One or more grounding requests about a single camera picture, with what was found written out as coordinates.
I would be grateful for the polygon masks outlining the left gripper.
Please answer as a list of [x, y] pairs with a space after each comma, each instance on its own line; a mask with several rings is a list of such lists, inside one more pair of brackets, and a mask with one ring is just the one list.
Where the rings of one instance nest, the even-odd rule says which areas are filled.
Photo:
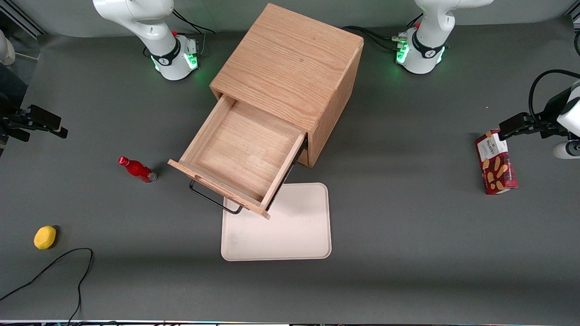
[[[553, 126], [574, 136], [580, 136], [580, 81], [553, 96], [545, 105], [542, 117]], [[499, 124], [499, 140], [505, 141], [514, 136], [542, 132], [539, 124], [530, 113], [518, 113]]]

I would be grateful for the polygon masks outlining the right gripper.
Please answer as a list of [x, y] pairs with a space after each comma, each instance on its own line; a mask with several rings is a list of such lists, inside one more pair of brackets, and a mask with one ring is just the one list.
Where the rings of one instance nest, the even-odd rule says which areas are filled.
[[8, 129], [29, 129], [50, 132], [59, 138], [66, 139], [68, 130], [62, 127], [62, 118], [37, 105], [27, 109], [16, 106], [0, 108], [1, 125]]

